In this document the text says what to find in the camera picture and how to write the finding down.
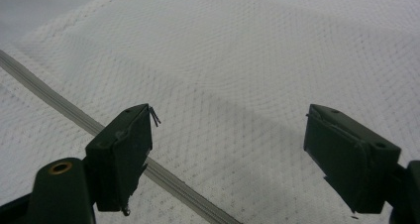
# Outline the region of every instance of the woven polypropylene fabric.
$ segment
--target woven polypropylene fabric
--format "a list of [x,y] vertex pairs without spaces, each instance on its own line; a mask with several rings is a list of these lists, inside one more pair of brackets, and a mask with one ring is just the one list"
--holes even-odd
[[355,223],[302,150],[305,114],[334,107],[419,159],[419,2],[95,0],[6,51],[102,124],[154,105],[151,156],[239,221]]

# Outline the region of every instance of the white fabric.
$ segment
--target white fabric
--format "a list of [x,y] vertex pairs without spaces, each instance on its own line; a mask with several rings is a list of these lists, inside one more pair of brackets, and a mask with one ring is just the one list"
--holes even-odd
[[305,114],[420,159],[419,2],[95,0],[5,50],[102,124],[154,105],[151,157],[241,222],[355,223],[302,150]]
[[91,0],[0,0],[0,44],[16,41],[47,20]]

